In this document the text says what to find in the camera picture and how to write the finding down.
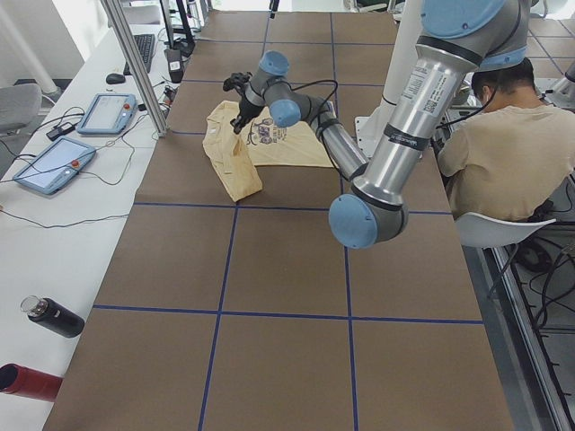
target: black hair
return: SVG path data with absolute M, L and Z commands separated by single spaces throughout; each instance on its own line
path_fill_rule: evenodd
M 516 66 L 490 72 L 476 72 L 471 80 L 471 88 L 475 97 L 481 98 L 483 86 L 497 88 L 498 91 L 512 94 L 519 86 L 531 86 L 535 90 L 535 77 L 533 65 L 529 58 L 525 57 Z

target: tablet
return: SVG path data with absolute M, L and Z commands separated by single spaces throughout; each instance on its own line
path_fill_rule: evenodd
M 13 180 L 44 195 L 62 189 L 92 159 L 96 149 L 61 136 L 13 176 Z
M 128 125 L 136 109 L 134 94 L 96 94 L 75 129 L 80 135 L 117 135 Z

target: robotic arm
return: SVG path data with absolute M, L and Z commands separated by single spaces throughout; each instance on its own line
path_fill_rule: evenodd
M 307 122 L 350 184 L 330 208 L 334 236 L 355 249 L 392 239 L 407 224 L 403 185 L 465 75 L 523 60 L 529 6 L 530 0 L 424 0 L 418 61 L 371 160 L 323 99 L 291 90 L 288 60 L 276 51 L 264 54 L 254 76 L 233 74 L 224 83 L 242 96 L 234 132 L 266 105 L 280 127 Z

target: computer mouse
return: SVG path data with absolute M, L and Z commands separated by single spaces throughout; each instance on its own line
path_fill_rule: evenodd
M 126 82 L 126 76 L 123 74 L 109 74 L 106 76 L 106 83 L 107 84 L 123 84 Z

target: shirt sleeve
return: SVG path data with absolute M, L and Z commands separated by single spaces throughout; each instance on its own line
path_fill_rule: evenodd
M 439 170 L 446 177 L 452 177 L 461 171 L 469 159 L 469 142 L 463 128 L 459 128 L 449 138 L 438 154 Z

